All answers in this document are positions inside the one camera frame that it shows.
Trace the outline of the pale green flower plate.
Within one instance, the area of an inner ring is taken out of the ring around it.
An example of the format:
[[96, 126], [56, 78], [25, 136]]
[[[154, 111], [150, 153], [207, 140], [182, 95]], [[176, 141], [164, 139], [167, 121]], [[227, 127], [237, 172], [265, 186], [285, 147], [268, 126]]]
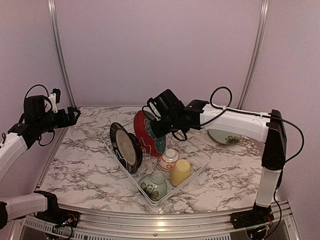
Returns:
[[227, 131], [222, 131], [222, 130], [214, 130], [210, 129], [207, 131], [209, 137], [222, 145], [236, 145], [238, 144], [242, 136], [240, 134], [232, 133], [232, 132], [227, 132]]

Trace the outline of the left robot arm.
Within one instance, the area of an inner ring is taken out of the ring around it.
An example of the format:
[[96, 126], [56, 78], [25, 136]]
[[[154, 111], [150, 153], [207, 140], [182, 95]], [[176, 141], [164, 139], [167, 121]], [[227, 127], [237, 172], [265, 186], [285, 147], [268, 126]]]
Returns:
[[[34, 95], [25, 97], [23, 114], [18, 123], [13, 125], [0, 144], [0, 176], [3, 178], [16, 160], [41, 140], [45, 133], [54, 133], [55, 129], [74, 126], [81, 112], [69, 106], [57, 109], [59, 95], [52, 92], [48, 96]], [[0, 227], [8, 222], [35, 214], [38, 218], [52, 223], [61, 223], [68, 216], [65, 209], [58, 205], [55, 194], [46, 191], [0, 199]]]

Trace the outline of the red plate with teal flower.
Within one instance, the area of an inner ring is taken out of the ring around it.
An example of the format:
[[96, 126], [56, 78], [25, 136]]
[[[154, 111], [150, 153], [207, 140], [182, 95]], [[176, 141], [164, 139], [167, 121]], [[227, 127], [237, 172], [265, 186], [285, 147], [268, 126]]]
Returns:
[[148, 111], [139, 110], [134, 116], [133, 128], [140, 145], [153, 157], [161, 157], [166, 150], [166, 137], [156, 137], [151, 121], [156, 118]]

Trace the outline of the small dark red flower plate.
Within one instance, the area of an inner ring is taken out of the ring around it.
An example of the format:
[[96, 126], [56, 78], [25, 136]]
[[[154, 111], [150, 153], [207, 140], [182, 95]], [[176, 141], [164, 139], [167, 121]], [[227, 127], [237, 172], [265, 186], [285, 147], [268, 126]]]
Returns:
[[131, 141], [131, 149], [134, 150], [134, 163], [129, 163], [128, 159], [126, 158], [128, 163], [127, 170], [130, 174], [135, 174], [142, 164], [143, 150], [138, 138], [133, 133], [128, 133], [128, 137]]

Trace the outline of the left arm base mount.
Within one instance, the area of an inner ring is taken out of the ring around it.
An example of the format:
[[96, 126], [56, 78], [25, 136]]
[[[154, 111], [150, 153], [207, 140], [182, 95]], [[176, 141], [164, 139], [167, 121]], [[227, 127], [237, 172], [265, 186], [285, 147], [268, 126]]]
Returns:
[[80, 213], [74, 210], [60, 208], [57, 196], [43, 190], [34, 191], [35, 194], [43, 195], [47, 200], [47, 210], [37, 212], [37, 219], [56, 224], [58, 227], [69, 226], [76, 228], [79, 222]]

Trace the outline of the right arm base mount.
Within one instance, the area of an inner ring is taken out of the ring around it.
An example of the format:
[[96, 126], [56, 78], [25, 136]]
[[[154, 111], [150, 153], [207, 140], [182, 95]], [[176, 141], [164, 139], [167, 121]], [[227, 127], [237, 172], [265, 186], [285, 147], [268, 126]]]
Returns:
[[262, 207], [254, 203], [252, 209], [234, 212], [230, 215], [230, 222], [234, 229], [248, 228], [274, 220], [271, 206]]

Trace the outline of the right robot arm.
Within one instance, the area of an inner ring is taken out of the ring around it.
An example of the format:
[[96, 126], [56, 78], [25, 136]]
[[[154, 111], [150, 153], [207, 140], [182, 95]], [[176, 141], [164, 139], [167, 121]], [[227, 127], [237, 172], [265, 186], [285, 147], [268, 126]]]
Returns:
[[256, 206], [248, 212], [247, 219], [258, 224], [267, 216], [266, 208], [271, 205], [286, 162], [287, 136], [278, 110], [244, 111], [198, 99], [184, 105], [170, 89], [149, 98], [147, 106], [156, 116], [150, 125], [158, 138], [178, 131], [186, 135], [190, 129], [205, 129], [230, 132], [264, 143]]

